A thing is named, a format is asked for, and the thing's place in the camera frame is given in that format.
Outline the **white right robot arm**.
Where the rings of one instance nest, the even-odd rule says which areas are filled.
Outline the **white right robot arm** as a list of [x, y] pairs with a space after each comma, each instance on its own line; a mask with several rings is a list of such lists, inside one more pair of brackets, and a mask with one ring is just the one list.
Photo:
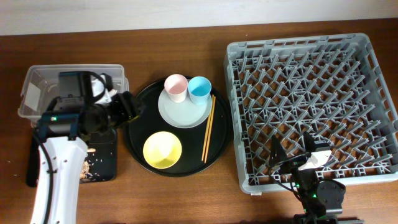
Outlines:
[[293, 217], [294, 223], [364, 223], [364, 220], [340, 220], [346, 186], [333, 179], [320, 180], [316, 169], [325, 165], [331, 156], [331, 146], [326, 141], [316, 141], [309, 133], [303, 133], [305, 152], [288, 157], [276, 136], [271, 137], [271, 154], [268, 176], [271, 172], [290, 174], [290, 186], [279, 186], [292, 192], [302, 204], [304, 213]]

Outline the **blue plastic cup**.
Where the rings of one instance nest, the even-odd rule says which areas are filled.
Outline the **blue plastic cup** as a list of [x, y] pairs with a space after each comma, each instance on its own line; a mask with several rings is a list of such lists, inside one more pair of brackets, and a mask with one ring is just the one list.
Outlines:
[[196, 105], [206, 103], [211, 89], [211, 82], [205, 77], [194, 77], [188, 81], [188, 93], [191, 101]]

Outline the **pink plastic cup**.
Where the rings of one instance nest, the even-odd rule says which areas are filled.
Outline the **pink plastic cup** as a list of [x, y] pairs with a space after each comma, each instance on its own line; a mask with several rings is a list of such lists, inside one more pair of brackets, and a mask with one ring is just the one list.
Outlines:
[[181, 103], [187, 97], [188, 80], [181, 74], [173, 74], [166, 78], [164, 88], [172, 101]]

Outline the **clear plastic bin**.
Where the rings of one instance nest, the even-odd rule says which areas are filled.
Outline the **clear plastic bin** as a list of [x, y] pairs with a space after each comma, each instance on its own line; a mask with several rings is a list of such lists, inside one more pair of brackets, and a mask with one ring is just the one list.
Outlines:
[[24, 80], [18, 115], [29, 119], [31, 125], [35, 126], [51, 100], [59, 95], [58, 74], [70, 71], [105, 73], [112, 77], [113, 87], [118, 93], [129, 89], [124, 67], [120, 64], [33, 65], [28, 69]]

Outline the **yellow bowl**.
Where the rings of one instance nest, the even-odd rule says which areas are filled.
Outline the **yellow bowl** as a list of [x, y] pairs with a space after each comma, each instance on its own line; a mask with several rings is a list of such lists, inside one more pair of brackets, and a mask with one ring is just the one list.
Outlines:
[[182, 155], [182, 144], [176, 135], [160, 131], [147, 138], [143, 146], [145, 161], [156, 169], [175, 165]]

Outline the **black rectangular waste tray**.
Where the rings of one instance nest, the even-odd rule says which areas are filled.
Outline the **black rectangular waste tray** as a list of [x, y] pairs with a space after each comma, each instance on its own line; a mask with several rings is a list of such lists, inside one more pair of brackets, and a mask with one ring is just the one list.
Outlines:
[[[115, 129], [101, 134], [92, 133], [88, 148], [96, 149], [97, 161], [93, 166], [95, 180], [81, 184], [104, 182], [113, 180], [117, 172], [117, 141], [118, 134]], [[39, 178], [39, 151], [34, 138], [31, 140], [29, 161], [25, 183], [29, 187], [36, 187]]]

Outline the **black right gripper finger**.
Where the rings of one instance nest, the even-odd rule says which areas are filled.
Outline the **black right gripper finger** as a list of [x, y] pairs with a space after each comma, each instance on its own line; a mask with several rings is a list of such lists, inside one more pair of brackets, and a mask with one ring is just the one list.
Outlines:
[[316, 149], [318, 148], [318, 143], [316, 143], [314, 138], [312, 138], [312, 136], [306, 131], [303, 133], [303, 140], [304, 140], [305, 150], [307, 152], [316, 151]]
[[271, 149], [270, 149], [269, 166], [272, 167], [279, 162], [287, 160], [287, 155], [280, 141], [275, 135], [271, 137]]

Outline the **wooden chopstick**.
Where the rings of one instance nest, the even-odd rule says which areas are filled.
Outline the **wooden chopstick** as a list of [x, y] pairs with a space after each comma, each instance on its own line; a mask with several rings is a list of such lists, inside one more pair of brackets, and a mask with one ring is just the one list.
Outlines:
[[211, 102], [212, 102], [211, 111], [210, 111], [210, 114], [209, 114], [208, 119], [207, 119], [206, 131], [205, 131], [205, 139], [204, 139], [204, 144], [203, 144], [203, 152], [202, 152], [202, 156], [201, 156], [201, 161], [204, 162], [204, 163], [206, 163], [205, 162], [205, 158], [206, 158], [206, 151], [207, 151], [207, 148], [208, 148], [207, 142], [208, 142], [208, 135], [209, 135], [209, 132], [210, 132], [210, 123], [211, 123], [211, 119], [212, 119], [211, 116], [213, 114], [214, 97], [215, 97], [214, 95], [211, 96]]
[[213, 125], [213, 117], [214, 117], [214, 111], [215, 111], [215, 103], [216, 103], [216, 96], [214, 97], [214, 104], [213, 104], [213, 114], [211, 115], [211, 123], [210, 123], [210, 132], [209, 132], [209, 135], [208, 135], [208, 142], [207, 142], [207, 146], [208, 146], [208, 148], [207, 148], [207, 151], [206, 151], [206, 158], [205, 158], [205, 162], [207, 163], [207, 160], [208, 160], [208, 153], [209, 153], [209, 148], [210, 148], [210, 141], [211, 141], [211, 132], [212, 132], [212, 125]]

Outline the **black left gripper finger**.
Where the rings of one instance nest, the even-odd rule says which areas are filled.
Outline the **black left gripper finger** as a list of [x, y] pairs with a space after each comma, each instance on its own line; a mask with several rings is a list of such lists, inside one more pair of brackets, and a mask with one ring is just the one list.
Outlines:
[[121, 100], [129, 114], [142, 114], [145, 110], [144, 103], [129, 91], [121, 94]]
[[140, 116], [140, 111], [134, 109], [126, 110], [121, 115], [120, 124], [128, 124], [134, 121], [135, 119], [139, 118], [139, 116]]

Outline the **round black tray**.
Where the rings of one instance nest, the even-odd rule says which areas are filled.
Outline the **round black tray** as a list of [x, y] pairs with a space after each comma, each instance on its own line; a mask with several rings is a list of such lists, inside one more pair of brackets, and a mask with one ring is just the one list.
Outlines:
[[[143, 88], [137, 95], [145, 105], [144, 113], [137, 120], [124, 128], [126, 146], [135, 160], [147, 170], [168, 177], [185, 177], [196, 174], [211, 166], [224, 153], [233, 132], [229, 106], [221, 93], [212, 88], [211, 94], [216, 96], [215, 112], [210, 138], [208, 159], [201, 161], [205, 139], [206, 122], [194, 128], [181, 129], [167, 124], [161, 118], [157, 101], [164, 89], [165, 78], [157, 80]], [[150, 166], [143, 155], [143, 146], [150, 135], [159, 131], [170, 132], [180, 140], [182, 155], [175, 165], [167, 169], [156, 169]]]

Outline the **grey plastic dishwasher rack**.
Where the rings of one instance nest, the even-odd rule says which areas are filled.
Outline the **grey plastic dishwasher rack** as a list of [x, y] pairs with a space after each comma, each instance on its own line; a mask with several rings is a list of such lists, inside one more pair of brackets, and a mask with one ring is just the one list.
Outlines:
[[268, 170], [271, 138], [292, 157], [304, 133], [331, 146], [320, 179], [397, 180], [397, 111], [366, 34], [233, 42], [224, 72], [245, 194], [288, 186], [289, 174]]

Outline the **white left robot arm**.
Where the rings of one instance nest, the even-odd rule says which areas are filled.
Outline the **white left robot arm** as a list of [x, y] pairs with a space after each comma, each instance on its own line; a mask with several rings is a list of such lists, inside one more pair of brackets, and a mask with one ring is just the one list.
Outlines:
[[115, 94], [108, 103], [54, 98], [32, 135], [40, 164], [31, 223], [75, 223], [80, 173], [91, 134], [123, 127], [143, 111], [143, 102], [129, 91]]

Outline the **light grey plate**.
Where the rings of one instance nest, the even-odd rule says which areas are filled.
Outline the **light grey plate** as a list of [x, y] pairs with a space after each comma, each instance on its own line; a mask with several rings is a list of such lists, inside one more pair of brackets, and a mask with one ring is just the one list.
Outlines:
[[176, 128], [193, 128], [204, 122], [211, 113], [212, 99], [209, 96], [206, 103], [194, 104], [189, 95], [181, 103], [172, 101], [163, 89], [158, 100], [158, 109], [161, 117], [168, 124]]

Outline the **food scraps pile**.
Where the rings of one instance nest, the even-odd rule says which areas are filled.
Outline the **food scraps pile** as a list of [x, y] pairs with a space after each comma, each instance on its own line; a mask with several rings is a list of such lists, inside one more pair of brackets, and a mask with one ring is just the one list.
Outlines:
[[97, 161], [96, 149], [88, 148], [87, 155], [83, 162], [82, 170], [80, 172], [80, 182], [93, 182], [95, 180], [95, 175], [93, 173], [93, 166]]

